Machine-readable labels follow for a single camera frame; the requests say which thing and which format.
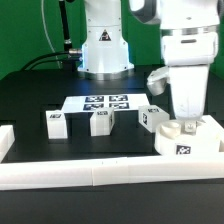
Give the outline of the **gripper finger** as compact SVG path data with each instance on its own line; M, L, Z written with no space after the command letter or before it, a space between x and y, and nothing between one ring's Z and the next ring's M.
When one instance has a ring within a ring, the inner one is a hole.
M196 133L196 122L195 121L185 121L184 130L186 133L195 134Z

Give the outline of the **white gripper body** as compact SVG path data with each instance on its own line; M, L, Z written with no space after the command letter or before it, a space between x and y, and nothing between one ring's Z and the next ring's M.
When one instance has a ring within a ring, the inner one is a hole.
M169 69L175 117L199 120L204 112L209 68L218 53L218 34L163 36L161 51Z

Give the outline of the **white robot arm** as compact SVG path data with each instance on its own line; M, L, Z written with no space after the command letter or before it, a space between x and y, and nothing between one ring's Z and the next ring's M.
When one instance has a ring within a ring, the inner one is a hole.
M152 72L154 95L171 87L175 118L194 133L204 112L209 67L218 54L218 28L224 0L128 0L141 23L160 28L165 66ZM78 68L96 79L131 69L128 44L122 37L121 0L84 0L87 38Z

